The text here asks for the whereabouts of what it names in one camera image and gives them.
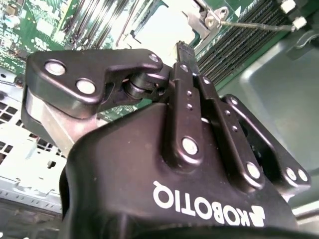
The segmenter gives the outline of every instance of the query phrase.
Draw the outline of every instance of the electronic component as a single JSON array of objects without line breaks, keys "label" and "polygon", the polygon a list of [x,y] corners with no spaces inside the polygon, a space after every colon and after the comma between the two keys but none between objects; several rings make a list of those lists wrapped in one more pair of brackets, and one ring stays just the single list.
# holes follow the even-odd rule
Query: electronic component
[{"label": "electronic component", "polygon": [[28,57],[29,53],[26,50],[17,50],[17,57],[23,61],[26,61],[26,58]]},{"label": "electronic component", "polygon": [[5,8],[5,13],[7,15],[15,15],[16,13],[16,8],[11,6],[11,5],[7,5],[6,8]]},{"label": "electronic component", "polygon": [[18,16],[10,15],[4,20],[4,23],[8,28],[15,28],[20,24],[20,19]]},{"label": "electronic component", "polygon": [[16,4],[23,6],[25,0],[16,0]]}]

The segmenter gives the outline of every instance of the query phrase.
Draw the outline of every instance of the metal bracket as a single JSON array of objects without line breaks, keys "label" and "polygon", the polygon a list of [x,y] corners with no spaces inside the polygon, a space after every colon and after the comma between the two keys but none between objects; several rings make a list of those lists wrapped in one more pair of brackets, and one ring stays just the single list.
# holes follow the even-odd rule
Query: metal bracket
[{"label": "metal bracket", "polygon": [[88,119],[75,119],[45,103],[30,90],[26,95],[26,111],[32,118],[42,123],[66,157],[80,137],[98,127],[96,116]]},{"label": "metal bracket", "polygon": [[229,15],[229,10],[226,6],[216,9],[215,11],[210,11],[207,14],[207,18],[205,19],[205,23],[208,24],[210,28],[210,33],[202,38],[203,41],[195,48],[195,54],[198,55],[219,33],[222,25],[220,21],[225,21]]},{"label": "metal bracket", "polygon": [[197,77],[201,92],[203,116],[213,125],[224,166],[229,180],[245,192],[261,190],[265,185],[265,177],[248,144],[235,113],[231,107],[223,103],[214,85],[203,76]]},{"label": "metal bracket", "polygon": [[169,166],[180,172],[191,172],[204,159],[199,91],[193,85],[191,70],[174,64],[171,93],[166,117],[163,155]]},{"label": "metal bracket", "polygon": [[222,98],[236,112],[267,178],[282,195],[295,195],[311,186],[310,175],[257,118],[233,95]]},{"label": "metal bracket", "polygon": [[134,73],[157,73],[163,62],[145,49],[36,52],[28,57],[26,84],[38,98],[78,118],[136,100],[122,82]]}]

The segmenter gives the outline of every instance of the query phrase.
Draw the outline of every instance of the robotiq logo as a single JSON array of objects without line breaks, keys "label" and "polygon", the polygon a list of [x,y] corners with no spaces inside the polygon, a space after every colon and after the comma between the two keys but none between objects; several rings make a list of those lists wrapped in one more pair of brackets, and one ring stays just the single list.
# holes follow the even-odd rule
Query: robotiq logo
[{"label": "robotiq logo", "polygon": [[[230,205],[222,206],[219,202],[209,203],[203,197],[197,197],[194,200],[193,207],[190,204],[189,193],[185,193],[185,207],[181,208],[180,206],[180,192],[178,190],[173,192],[166,186],[161,185],[158,181],[153,183],[156,187],[153,191],[153,198],[157,205],[161,208],[168,209],[174,205],[175,210],[179,213],[187,214],[193,217],[198,215],[199,217],[210,220],[212,217],[220,224],[228,224],[231,226],[252,226],[263,227],[265,212],[264,209],[260,206],[251,206],[251,212],[241,210],[239,208],[233,208]],[[160,199],[160,193],[166,194],[168,200],[165,202]]]}]

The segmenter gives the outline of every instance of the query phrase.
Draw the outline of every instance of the white connector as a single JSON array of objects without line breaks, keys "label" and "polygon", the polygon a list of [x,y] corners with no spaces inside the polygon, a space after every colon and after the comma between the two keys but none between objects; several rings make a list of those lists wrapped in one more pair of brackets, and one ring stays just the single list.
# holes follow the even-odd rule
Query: white connector
[{"label": "white connector", "polygon": [[294,21],[293,21],[293,25],[295,26],[296,30],[299,30],[300,28],[304,27],[307,24],[307,20],[303,17],[297,17]]},{"label": "white connector", "polygon": [[284,11],[284,13],[290,12],[292,9],[294,9],[296,6],[296,3],[294,0],[283,0],[281,3],[281,9]]}]

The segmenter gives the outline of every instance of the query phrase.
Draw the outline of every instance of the silver screw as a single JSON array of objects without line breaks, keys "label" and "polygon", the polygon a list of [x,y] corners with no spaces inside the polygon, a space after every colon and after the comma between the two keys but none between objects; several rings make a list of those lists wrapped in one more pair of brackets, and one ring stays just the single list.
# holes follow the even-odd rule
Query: silver screw
[{"label": "silver screw", "polygon": [[302,171],[301,169],[299,169],[299,170],[298,170],[298,174],[299,174],[300,178],[301,178],[303,181],[305,181],[305,182],[308,181],[308,177],[307,177],[307,175],[305,174],[304,171]]},{"label": "silver screw", "polygon": [[207,24],[208,27],[212,27],[214,24],[215,18],[212,16],[209,16],[205,19],[205,23]]},{"label": "silver screw", "polygon": [[187,108],[192,111],[193,110],[193,106],[191,104],[187,104]]},{"label": "silver screw", "polygon": [[235,98],[231,98],[231,103],[233,103],[234,105],[238,104],[238,102],[237,102],[237,100]]},{"label": "silver screw", "polygon": [[205,84],[210,84],[210,80],[206,76],[204,76],[204,82]]},{"label": "silver screw", "polygon": [[232,129],[233,129],[233,131],[235,131],[235,132],[237,132],[238,131],[238,128],[236,127],[236,126],[232,126]]},{"label": "silver screw", "polygon": [[152,61],[155,61],[155,62],[158,62],[158,61],[159,61],[158,56],[156,56],[154,53],[150,54],[150,55],[149,55],[149,58],[150,58]]},{"label": "silver screw", "polygon": [[291,169],[291,168],[287,168],[286,169],[286,173],[288,175],[288,177],[293,180],[293,181],[296,181],[297,180],[297,176],[295,174],[295,172]]},{"label": "silver screw", "polygon": [[44,68],[51,73],[52,75],[55,76],[61,76],[65,73],[65,67],[59,63],[59,62],[54,62],[54,61],[49,61],[44,65]]},{"label": "silver screw", "polygon": [[206,118],[201,118],[201,121],[206,122],[206,123],[210,123],[210,122],[208,121],[208,119],[206,119]]},{"label": "silver screw", "polygon": [[183,138],[181,141],[183,148],[185,149],[185,151],[190,154],[190,155],[195,155],[198,152],[198,147],[195,143],[194,140],[190,139],[190,138]]},{"label": "silver screw", "polygon": [[184,64],[182,64],[180,67],[183,69],[183,71],[188,72],[188,68],[187,68],[187,66],[185,66]]},{"label": "silver screw", "polygon": [[248,162],[246,164],[246,167],[253,178],[258,179],[260,177],[260,171],[255,164],[253,164],[252,162]]},{"label": "silver screw", "polygon": [[85,93],[87,95],[90,95],[95,92],[95,86],[92,82],[88,80],[79,80],[76,83],[76,87],[81,91],[82,93]]}]

